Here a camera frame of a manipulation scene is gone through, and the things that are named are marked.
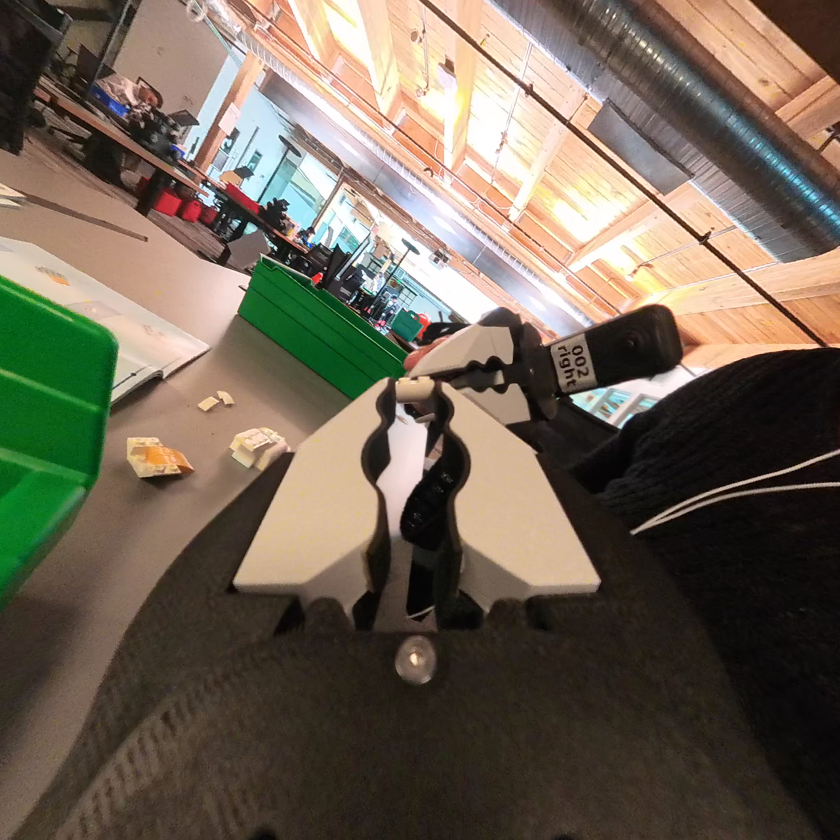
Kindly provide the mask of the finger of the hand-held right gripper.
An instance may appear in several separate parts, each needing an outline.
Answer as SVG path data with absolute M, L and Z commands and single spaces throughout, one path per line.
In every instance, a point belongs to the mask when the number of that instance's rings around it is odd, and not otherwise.
M 475 367 L 453 374 L 453 387 L 506 426 L 551 419 L 557 412 L 559 383 L 551 367 Z
M 516 346 L 508 327 L 470 325 L 423 358 L 408 377 L 427 376 L 437 382 L 452 382 L 453 374 L 473 368 L 516 368 Z

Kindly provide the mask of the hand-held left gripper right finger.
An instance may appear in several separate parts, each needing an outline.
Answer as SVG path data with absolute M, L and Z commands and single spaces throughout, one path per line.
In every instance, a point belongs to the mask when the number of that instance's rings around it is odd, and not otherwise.
M 486 613 L 499 601 L 596 592 L 601 577 L 534 450 L 450 385 L 439 389 L 467 461 L 453 497 L 458 588 Z

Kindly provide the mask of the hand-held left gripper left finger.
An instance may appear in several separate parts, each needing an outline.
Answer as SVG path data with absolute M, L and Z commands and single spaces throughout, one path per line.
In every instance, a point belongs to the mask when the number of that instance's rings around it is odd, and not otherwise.
M 239 593 L 322 599 L 347 616 L 382 594 L 391 567 L 386 502 L 396 382 L 383 379 L 320 427 L 292 457 L 234 576 Z

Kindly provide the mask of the white and orange lego assembly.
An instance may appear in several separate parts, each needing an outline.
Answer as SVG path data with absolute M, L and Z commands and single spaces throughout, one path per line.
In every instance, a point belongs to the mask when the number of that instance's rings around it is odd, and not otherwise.
M 128 437 L 126 457 L 134 474 L 142 480 L 188 476 L 194 472 L 181 451 L 164 446 L 157 437 Z

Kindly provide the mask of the black floor lamp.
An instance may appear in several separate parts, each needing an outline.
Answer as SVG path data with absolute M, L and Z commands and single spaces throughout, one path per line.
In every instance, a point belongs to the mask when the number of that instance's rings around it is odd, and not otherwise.
M 262 206 L 282 198 L 302 158 L 302 153 L 296 145 L 282 136 L 278 140 L 280 142 L 279 160 L 270 169 L 257 198 L 257 203 Z
M 394 278 L 395 274 L 398 270 L 401 269 L 403 262 L 406 260 L 408 256 L 420 256 L 421 252 L 418 247 L 408 238 L 402 238 L 402 245 L 404 246 L 404 252 L 400 256 L 399 260 L 395 262 L 395 264 L 391 267 L 389 273 L 385 276 L 385 284 L 388 285 Z

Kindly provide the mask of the green stacked plastic bins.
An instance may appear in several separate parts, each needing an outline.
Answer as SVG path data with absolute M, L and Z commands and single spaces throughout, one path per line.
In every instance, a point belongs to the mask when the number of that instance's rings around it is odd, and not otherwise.
M 238 315 L 350 399 L 404 376 L 406 352 L 329 292 L 263 256 Z

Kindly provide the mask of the black computer monitor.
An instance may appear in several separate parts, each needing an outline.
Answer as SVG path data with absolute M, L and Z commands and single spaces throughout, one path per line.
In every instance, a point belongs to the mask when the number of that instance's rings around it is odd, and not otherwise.
M 333 247 L 322 277 L 322 289 L 329 291 L 342 276 L 342 272 L 349 264 L 353 251 L 345 252 L 340 245 Z

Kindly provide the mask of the black ceiling track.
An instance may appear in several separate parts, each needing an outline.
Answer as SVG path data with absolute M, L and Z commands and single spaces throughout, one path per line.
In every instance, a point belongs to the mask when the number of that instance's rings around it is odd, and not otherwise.
M 711 242 L 711 238 L 706 234 L 701 234 L 694 227 L 692 227 L 676 210 L 671 208 L 663 198 L 658 194 L 648 189 L 642 181 L 637 178 L 631 170 L 603 150 L 601 146 L 593 140 L 593 138 L 582 129 L 579 129 L 574 123 L 566 118 L 558 109 L 556 109 L 548 100 L 541 94 L 534 90 L 532 84 L 524 82 L 520 76 L 509 70 L 491 53 L 487 52 L 480 46 L 480 42 L 475 37 L 469 35 L 467 31 L 461 27 L 454 19 L 448 16 L 443 10 L 437 7 L 434 3 L 429 1 L 421 1 L 420 4 L 433 13 L 445 26 L 450 29 L 466 46 L 479 57 L 483 58 L 488 64 L 498 70 L 505 78 L 514 84 L 520 91 L 522 91 L 526 98 L 532 99 L 541 110 L 545 111 L 558 125 L 566 129 L 580 142 L 582 142 L 592 153 L 596 154 L 602 161 L 609 165 L 617 174 L 619 174 L 636 192 L 640 193 L 642 197 L 647 199 L 647 202 L 654 206 L 661 214 L 665 215 L 673 223 L 677 224 L 683 229 L 695 242 L 695 245 L 702 247 L 709 254 L 711 254 L 717 261 L 729 270 L 729 274 L 735 276 L 743 286 L 749 288 L 753 294 L 757 295 L 762 303 L 770 305 L 776 310 L 785 320 L 792 323 L 794 327 L 806 336 L 807 339 L 813 341 L 818 346 L 827 347 L 828 342 L 812 329 L 806 322 L 800 319 L 792 310 L 787 308 L 784 303 L 771 294 L 768 290 L 761 287 L 761 285 L 745 270 L 739 267 L 728 256 L 721 252 Z

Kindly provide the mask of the person's black sweater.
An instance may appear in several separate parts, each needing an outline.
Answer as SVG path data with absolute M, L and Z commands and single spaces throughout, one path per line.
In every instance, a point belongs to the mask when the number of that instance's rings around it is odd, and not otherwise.
M 754 355 L 570 471 L 691 605 L 821 838 L 838 838 L 838 406 L 838 348 Z

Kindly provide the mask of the white instruction booklet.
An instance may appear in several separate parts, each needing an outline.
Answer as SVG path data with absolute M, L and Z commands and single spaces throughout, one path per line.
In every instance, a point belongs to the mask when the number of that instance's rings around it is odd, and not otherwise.
M 34 244 L 1 239 L 2 276 L 109 329 L 119 344 L 111 404 L 210 347 Z

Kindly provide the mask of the large green plastic bin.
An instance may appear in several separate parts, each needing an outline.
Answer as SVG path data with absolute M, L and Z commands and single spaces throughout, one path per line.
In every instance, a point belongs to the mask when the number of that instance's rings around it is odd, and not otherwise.
M 119 346 L 1 279 L 1 606 L 55 547 L 98 480 Z

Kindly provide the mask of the dark metal strip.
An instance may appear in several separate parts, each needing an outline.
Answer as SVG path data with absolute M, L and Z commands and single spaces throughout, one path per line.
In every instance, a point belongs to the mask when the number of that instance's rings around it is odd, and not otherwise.
M 114 233 L 114 234 L 117 234 L 117 235 L 120 235 L 120 236 L 123 236 L 123 237 L 126 237 L 126 238 L 131 238 L 133 240 L 136 240 L 136 241 L 139 241 L 139 242 L 142 242 L 142 243 L 149 242 L 148 236 L 145 236 L 143 234 L 139 234 L 139 233 L 137 233 L 137 232 L 135 232 L 131 229 L 128 229 L 126 227 L 121 227 L 121 226 L 119 226 L 117 224 L 114 224 L 114 223 L 111 223 L 107 220 L 100 219 L 99 217 L 94 217 L 94 216 L 91 216 L 89 214 L 82 213 L 82 212 L 80 212 L 76 209 L 72 209 L 68 206 L 63 206 L 61 204 L 52 202 L 49 199 L 46 199 L 46 198 L 41 197 L 41 196 L 37 196 L 37 195 L 32 194 L 32 193 L 23 192 L 22 195 L 23 195 L 23 198 L 26 200 L 27 203 L 35 205 L 37 207 L 44 208 L 44 209 L 46 209 L 50 212 L 76 219 L 77 221 L 82 222 L 84 224 L 89 224 L 91 226 L 101 228 L 101 229 L 107 230 L 111 233 Z

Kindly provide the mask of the blue plastic crate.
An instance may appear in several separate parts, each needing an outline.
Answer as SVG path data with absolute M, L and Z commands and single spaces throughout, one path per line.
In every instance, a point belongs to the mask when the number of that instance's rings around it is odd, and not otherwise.
M 91 87 L 90 96 L 121 119 L 128 118 L 134 105 L 132 83 L 126 87 L 121 79 L 98 79 Z

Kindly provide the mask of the black duct vent grille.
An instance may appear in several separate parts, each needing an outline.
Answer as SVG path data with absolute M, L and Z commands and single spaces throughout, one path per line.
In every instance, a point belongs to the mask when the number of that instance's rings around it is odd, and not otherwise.
M 589 125 L 590 134 L 657 193 L 667 195 L 693 175 L 662 150 L 611 101 L 604 101 Z

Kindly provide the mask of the silver ventilation duct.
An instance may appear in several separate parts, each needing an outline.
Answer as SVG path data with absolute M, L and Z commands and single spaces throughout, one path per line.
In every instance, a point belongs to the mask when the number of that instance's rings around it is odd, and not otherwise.
M 656 2 L 493 5 L 774 259 L 838 247 L 837 171 Z

